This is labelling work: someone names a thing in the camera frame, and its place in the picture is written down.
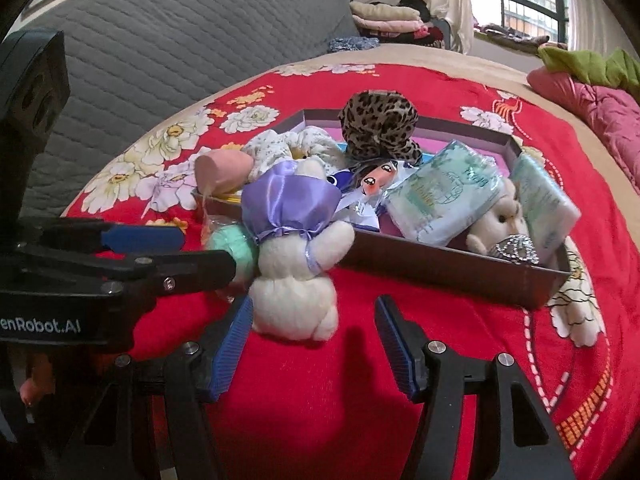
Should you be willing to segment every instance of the floral pattern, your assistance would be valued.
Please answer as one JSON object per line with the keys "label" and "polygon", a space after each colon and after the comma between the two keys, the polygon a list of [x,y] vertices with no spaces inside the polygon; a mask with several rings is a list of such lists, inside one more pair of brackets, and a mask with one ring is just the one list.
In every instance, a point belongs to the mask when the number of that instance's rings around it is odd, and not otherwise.
{"label": "floral pattern", "polygon": [[498,95],[503,98],[505,101],[508,101],[509,99],[517,99],[518,96],[514,95],[510,92],[505,92],[504,90],[496,90],[496,92],[498,92]]}
{"label": "floral pattern", "polygon": [[577,347],[594,346],[598,334],[606,334],[591,277],[570,237],[564,246],[569,257],[571,275],[560,290],[546,304],[551,322],[562,338],[570,338]]}
{"label": "floral pattern", "polygon": [[493,112],[485,112],[475,106],[461,106],[460,117],[472,123],[473,126],[496,130],[504,134],[511,135],[513,133],[513,126],[505,121],[502,116]]}
{"label": "floral pattern", "polygon": [[283,77],[289,77],[292,75],[310,76],[312,74],[315,74],[319,70],[319,68],[314,68],[312,66],[294,64],[280,67],[276,69],[275,73],[280,74]]}
{"label": "floral pattern", "polygon": [[238,105],[236,106],[236,108],[241,110],[242,108],[245,108],[247,105],[250,105],[251,103],[259,103],[260,101],[262,101],[262,99],[264,99],[265,95],[266,94],[264,92],[254,90],[251,94],[238,96],[235,99],[231,99],[230,101],[227,101],[226,104],[228,105],[236,104]]}
{"label": "floral pattern", "polygon": [[207,108],[200,108],[194,115],[142,137],[134,144],[134,149],[142,154],[145,164],[175,160],[182,150],[195,149],[200,136],[214,123],[209,117],[210,112]]}
{"label": "floral pattern", "polygon": [[242,150],[244,144],[238,144],[236,142],[228,142],[220,146],[220,150]]}
{"label": "floral pattern", "polygon": [[361,74],[371,73],[376,68],[375,65],[325,65],[320,72],[331,72],[332,74],[346,74],[347,72],[357,72]]}
{"label": "floral pattern", "polygon": [[180,220],[177,216],[169,222],[164,218],[159,218],[158,220],[147,220],[145,225],[179,227],[180,231],[184,234],[187,234],[187,229],[189,227],[189,223],[186,220]]}
{"label": "floral pattern", "polygon": [[196,209],[196,201],[191,194],[196,188],[194,164],[196,158],[210,151],[210,148],[202,147],[184,162],[141,179],[136,186],[136,196],[140,200],[149,200],[142,216],[149,209],[163,213],[178,204],[187,211]]}
{"label": "floral pattern", "polygon": [[280,114],[275,108],[256,105],[244,108],[239,112],[233,112],[226,117],[226,121],[220,124],[225,133],[250,132],[273,123]]}
{"label": "floral pattern", "polygon": [[511,137],[513,137],[513,140],[518,143],[518,146],[520,146],[520,149],[524,153],[527,153],[527,155],[533,158],[533,160],[535,160],[540,166],[542,166],[543,168],[545,167],[546,158],[539,149],[534,148],[533,146],[525,146],[524,140],[522,140],[522,138],[518,137],[517,135],[512,134]]}
{"label": "floral pattern", "polygon": [[130,148],[94,176],[84,188],[87,196],[81,210],[96,214],[111,209],[118,201],[135,196],[136,187],[147,175],[162,169],[160,164],[145,164],[143,153]]}
{"label": "floral pattern", "polygon": [[284,77],[291,75],[303,75],[310,76],[316,72],[331,72],[333,74],[346,74],[347,72],[357,72],[360,74],[374,74],[376,66],[370,65],[350,65],[350,64],[332,64],[322,65],[320,68],[309,67],[302,64],[293,64],[283,66],[275,71],[276,74],[280,74]]}

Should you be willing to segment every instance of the white plush bunny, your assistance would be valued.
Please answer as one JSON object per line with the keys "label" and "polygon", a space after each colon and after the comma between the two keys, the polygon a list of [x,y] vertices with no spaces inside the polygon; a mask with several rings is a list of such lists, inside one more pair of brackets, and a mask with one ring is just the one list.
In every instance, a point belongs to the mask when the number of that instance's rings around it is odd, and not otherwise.
{"label": "white plush bunny", "polygon": [[[295,174],[326,179],[313,158],[299,161]],[[334,284],[322,271],[344,257],[353,239],[353,227],[341,221],[310,241],[299,232],[267,238],[260,245],[260,276],[249,288],[254,330],[290,340],[328,340],[338,328],[338,309]]]}

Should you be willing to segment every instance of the blue gripper pad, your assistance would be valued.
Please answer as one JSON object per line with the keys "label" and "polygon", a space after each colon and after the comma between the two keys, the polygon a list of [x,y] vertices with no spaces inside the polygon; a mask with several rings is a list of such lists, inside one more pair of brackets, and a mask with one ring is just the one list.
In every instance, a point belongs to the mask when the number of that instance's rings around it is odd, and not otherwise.
{"label": "blue gripper pad", "polygon": [[229,389],[253,323],[254,305],[249,296],[245,296],[211,362],[209,381],[211,400],[217,401],[220,395]]}
{"label": "blue gripper pad", "polygon": [[423,402],[429,382],[423,350],[429,341],[424,332],[402,317],[389,296],[377,298],[374,321],[398,389],[411,402]]}
{"label": "blue gripper pad", "polygon": [[101,241],[118,254],[172,253],[182,248],[184,233],[173,226],[116,224],[102,233]]}

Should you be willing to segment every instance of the red bedspread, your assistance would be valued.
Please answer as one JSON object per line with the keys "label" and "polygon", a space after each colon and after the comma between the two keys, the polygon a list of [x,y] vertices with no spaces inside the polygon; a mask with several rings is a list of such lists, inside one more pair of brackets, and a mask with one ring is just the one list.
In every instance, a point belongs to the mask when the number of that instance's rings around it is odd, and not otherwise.
{"label": "red bedspread", "polygon": [[[305,346],[252,333],[230,391],[209,407],[229,478],[399,478],[419,407],[398,392],[374,326],[375,298],[391,294],[405,316],[461,354],[491,359],[510,352],[548,406],[578,478],[597,479],[639,420],[638,251],[574,131],[544,110],[422,68],[331,66],[313,72],[289,67],[146,136],[92,181],[69,215],[98,214],[131,223],[179,220],[186,248],[195,249],[200,226],[188,193],[190,157],[203,146],[237,149],[301,108],[341,108],[364,89],[398,90],[421,115],[513,133],[544,159],[582,211],[572,233],[582,259],[575,246],[568,248],[573,278],[589,290],[566,291],[553,306],[528,314],[335,269],[340,328],[334,338]],[[142,359],[169,352],[197,336],[223,309],[202,294],[158,301],[136,326],[132,355]],[[473,409],[466,407],[456,480],[466,478],[472,445]]]}

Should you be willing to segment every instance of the gray mattress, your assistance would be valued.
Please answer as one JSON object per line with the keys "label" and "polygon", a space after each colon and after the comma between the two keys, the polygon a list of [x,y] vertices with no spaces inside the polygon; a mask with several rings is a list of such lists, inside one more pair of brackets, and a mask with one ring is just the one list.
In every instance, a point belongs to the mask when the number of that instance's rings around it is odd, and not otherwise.
{"label": "gray mattress", "polygon": [[24,214],[60,214],[188,105],[358,34],[349,0],[67,0],[26,28],[64,30],[71,97],[36,159]]}

